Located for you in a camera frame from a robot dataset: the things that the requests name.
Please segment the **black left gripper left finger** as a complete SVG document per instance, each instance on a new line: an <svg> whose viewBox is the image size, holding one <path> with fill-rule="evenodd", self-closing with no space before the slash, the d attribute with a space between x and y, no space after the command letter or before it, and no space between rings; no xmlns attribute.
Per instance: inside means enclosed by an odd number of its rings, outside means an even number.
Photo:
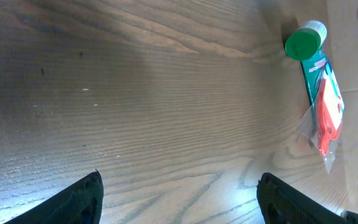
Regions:
<svg viewBox="0 0 358 224"><path fill-rule="evenodd" d="M103 196L101 174L94 171L8 222L10 224L98 224L101 219Z"/></svg>

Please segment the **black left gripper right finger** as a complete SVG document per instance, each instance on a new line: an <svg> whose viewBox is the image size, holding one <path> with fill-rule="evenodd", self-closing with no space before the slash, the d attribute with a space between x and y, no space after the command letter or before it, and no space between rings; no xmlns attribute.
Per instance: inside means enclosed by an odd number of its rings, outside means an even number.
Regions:
<svg viewBox="0 0 358 224"><path fill-rule="evenodd" d="M269 224L358 224L358 213L337 215L269 172L258 181L257 200Z"/></svg>

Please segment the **red tool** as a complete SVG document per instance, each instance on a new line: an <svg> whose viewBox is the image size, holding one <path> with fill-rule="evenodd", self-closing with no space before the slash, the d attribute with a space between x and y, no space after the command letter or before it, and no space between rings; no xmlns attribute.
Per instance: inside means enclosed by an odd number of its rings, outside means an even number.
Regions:
<svg viewBox="0 0 358 224"><path fill-rule="evenodd" d="M344 102L333 71L320 70L314 103L301 119L299 130L323 157L331 172L343 127Z"/></svg>

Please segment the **green white gloves package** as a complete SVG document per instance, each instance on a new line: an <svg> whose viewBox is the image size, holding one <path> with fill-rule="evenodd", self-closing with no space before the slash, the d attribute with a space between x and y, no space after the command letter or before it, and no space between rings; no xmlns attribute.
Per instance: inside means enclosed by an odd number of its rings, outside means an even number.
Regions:
<svg viewBox="0 0 358 224"><path fill-rule="evenodd" d="M310 105L313 106L319 90L319 81L323 78L324 72L333 81L333 84L337 83L334 70L322 47L311 58L302 60L301 67Z"/></svg>

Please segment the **green lid jar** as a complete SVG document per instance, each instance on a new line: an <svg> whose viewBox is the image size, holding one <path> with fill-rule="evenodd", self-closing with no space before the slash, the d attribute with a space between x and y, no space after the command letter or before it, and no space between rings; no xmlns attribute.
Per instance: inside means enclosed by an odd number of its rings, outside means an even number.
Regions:
<svg viewBox="0 0 358 224"><path fill-rule="evenodd" d="M327 38L326 26L316 20L305 22L285 42L286 54L298 61L312 57Z"/></svg>

